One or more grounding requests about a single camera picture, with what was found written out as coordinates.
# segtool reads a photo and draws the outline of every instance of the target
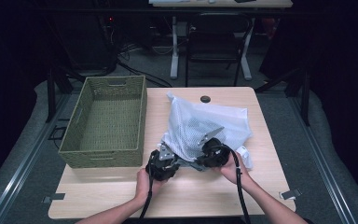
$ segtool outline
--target table leg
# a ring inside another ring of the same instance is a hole
[[[243,48],[243,53],[241,58],[241,67],[242,67],[243,76],[247,81],[252,80],[251,70],[249,69],[248,60],[246,59],[246,52],[248,51],[249,48],[249,42],[251,41],[252,32],[253,32],[253,27],[249,32],[248,36],[246,36],[245,47]]]
[[[172,63],[171,63],[171,79],[178,78],[178,36],[176,28],[176,17],[172,17]]]

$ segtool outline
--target wooden table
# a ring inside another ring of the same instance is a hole
[[[252,178],[274,198],[296,210],[291,200],[280,199],[279,192],[289,190],[275,147],[269,135],[255,92],[247,87],[235,88],[149,88],[145,124],[144,167],[151,151],[167,131],[171,104],[166,93],[199,103],[208,95],[209,104],[248,108],[253,136],[245,142],[251,153]],[[72,169],[66,166],[56,193],[63,200],[54,200],[48,211],[51,218],[83,218],[117,206],[131,199],[135,192],[136,173],[140,167]],[[250,215],[263,211],[244,192]],[[140,216],[138,211],[133,217]],[[153,197],[146,217],[221,217],[241,216],[241,204],[236,186],[212,171],[198,172],[181,167],[159,195]]]

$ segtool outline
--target wicker basket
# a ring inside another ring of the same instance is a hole
[[[88,77],[59,154],[72,168],[142,165],[145,77]]]

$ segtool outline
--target basket handle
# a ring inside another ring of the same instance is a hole
[[[106,82],[109,87],[122,87],[122,86],[127,85],[126,78],[109,79],[109,80],[106,80]]]
[[[91,161],[110,161],[113,157],[106,157],[106,158],[90,158]]]

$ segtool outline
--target hand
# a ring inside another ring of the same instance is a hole
[[[159,189],[167,183],[168,180],[164,181],[153,181],[153,187],[152,192],[153,195],[158,194]],[[140,171],[138,171],[138,175],[136,178],[136,192],[134,199],[137,199],[141,202],[145,202],[147,198],[147,193],[149,192],[149,174],[146,172],[145,168],[142,168]]]
[[[242,185],[246,185],[246,183],[251,181],[252,178],[249,176],[248,170],[243,164],[241,155],[238,152],[235,153],[238,157],[238,162],[241,167],[241,183]],[[235,165],[234,157],[232,154],[229,155],[228,162],[224,166],[214,167],[213,170],[221,173],[231,183],[237,184],[237,166]]]

